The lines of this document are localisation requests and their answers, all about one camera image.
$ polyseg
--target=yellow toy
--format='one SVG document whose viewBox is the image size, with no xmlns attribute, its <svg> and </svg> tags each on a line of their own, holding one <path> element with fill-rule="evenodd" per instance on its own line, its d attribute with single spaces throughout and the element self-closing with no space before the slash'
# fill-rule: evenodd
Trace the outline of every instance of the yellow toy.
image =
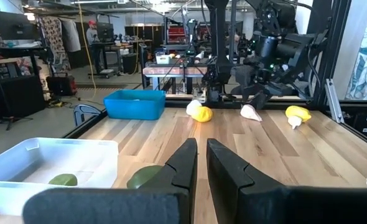
<svg viewBox="0 0 367 224">
<path fill-rule="evenodd" d="M 198 122 L 210 121 L 212 117 L 213 111 L 206 106 L 200 106 L 196 108 L 195 111 L 192 113 L 192 118 Z"/>
<path fill-rule="evenodd" d="M 309 110 L 300 106 L 289 106 L 286 109 L 286 116 L 288 117 L 288 122 L 293 129 L 300 126 L 303 122 L 308 121 L 312 117 Z"/>
</svg>

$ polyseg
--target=green object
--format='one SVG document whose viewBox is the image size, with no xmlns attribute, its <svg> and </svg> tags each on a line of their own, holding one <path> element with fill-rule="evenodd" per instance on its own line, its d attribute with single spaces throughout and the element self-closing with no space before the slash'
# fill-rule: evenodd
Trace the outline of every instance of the green object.
<svg viewBox="0 0 367 224">
<path fill-rule="evenodd" d="M 158 171 L 161 170 L 161 168 L 163 168 L 163 166 L 154 165 L 139 169 L 137 172 L 135 172 L 134 175 L 132 175 L 130 180 L 127 182 L 127 188 L 138 189 L 140 186 L 142 186 L 148 180 L 150 180 L 153 176 L 155 176 L 158 173 Z"/>
<path fill-rule="evenodd" d="M 48 182 L 48 184 L 62 186 L 77 186 L 77 177 L 73 174 L 60 174 Z"/>
</svg>

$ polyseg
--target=metal frame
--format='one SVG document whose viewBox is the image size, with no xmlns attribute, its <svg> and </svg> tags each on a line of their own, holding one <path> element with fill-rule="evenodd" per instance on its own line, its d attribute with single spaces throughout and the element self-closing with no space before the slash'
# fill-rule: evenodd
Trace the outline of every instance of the metal frame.
<svg viewBox="0 0 367 224">
<path fill-rule="evenodd" d="M 338 51 L 341 46 L 341 41 L 346 24 L 346 18 L 350 10 L 351 1 L 336 0 L 333 4 L 333 19 L 331 32 L 329 34 L 329 43 L 327 49 L 323 52 L 322 61 L 319 68 L 319 77 L 322 80 L 322 86 L 325 86 L 326 80 L 332 79 L 335 71 L 335 66 L 338 58 Z M 166 98 L 165 107 L 185 108 L 191 101 L 191 98 L 171 97 Z M 319 88 L 314 93 L 314 100 L 309 102 L 305 100 L 269 100 L 265 110 L 285 110 L 288 106 L 297 105 L 308 108 L 309 110 L 317 110 L 330 116 L 329 107 L 327 106 L 327 95 L 325 88 Z M 239 101 L 226 100 L 219 103 L 208 103 L 205 106 L 210 108 L 224 109 L 240 109 Z M 342 111 L 350 113 L 358 113 L 359 111 L 367 112 L 367 101 L 340 101 Z M 103 110 L 99 116 L 93 116 L 85 121 L 82 125 L 70 131 L 64 138 L 79 138 L 83 133 L 92 128 L 97 122 L 107 116 L 106 110 Z M 358 136 L 367 143 L 367 137 L 345 123 L 339 123 L 343 128 Z"/>
</svg>

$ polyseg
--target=concrete floor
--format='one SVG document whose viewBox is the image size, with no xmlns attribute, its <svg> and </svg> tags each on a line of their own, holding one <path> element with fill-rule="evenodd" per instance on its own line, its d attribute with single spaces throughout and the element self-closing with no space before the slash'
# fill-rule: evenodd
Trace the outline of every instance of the concrete floor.
<svg viewBox="0 0 367 224">
<path fill-rule="evenodd" d="M 87 88 L 80 88 L 78 90 L 78 97 L 83 99 L 90 99 L 93 96 L 92 80 L 88 79 L 89 67 L 77 68 L 70 72 L 71 75 L 75 77 L 77 85 L 85 85 Z M 142 89 L 141 85 L 141 74 L 137 73 L 134 75 L 125 76 L 115 76 L 109 79 L 95 77 L 95 83 L 98 86 L 96 95 L 91 101 L 95 103 L 90 103 L 87 101 L 78 101 L 74 97 L 63 98 L 63 101 L 70 102 L 72 105 L 78 105 L 80 103 L 88 104 L 97 107 L 98 109 L 104 109 L 103 98 L 108 94 L 114 92 L 116 85 L 124 85 L 124 89 Z M 193 83 L 201 82 L 201 79 L 193 80 Z M 226 90 L 230 91 L 233 87 L 237 86 L 234 79 L 230 80 L 230 84 L 226 86 Z M 21 120 L 15 122 L 12 125 L 12 129 L 6 131 L 7 124 L 0 124 L 0 153 L 11 148 L 17 143 L 37 137 L 45 138 L 59 138 L 71 131 L 75 125 L 73 120 L 73 109 L 69 107 L 61 108 L 46 108 L 43 111 L 32 114 L 29 116 L 33 120 Z"/>
</svg>

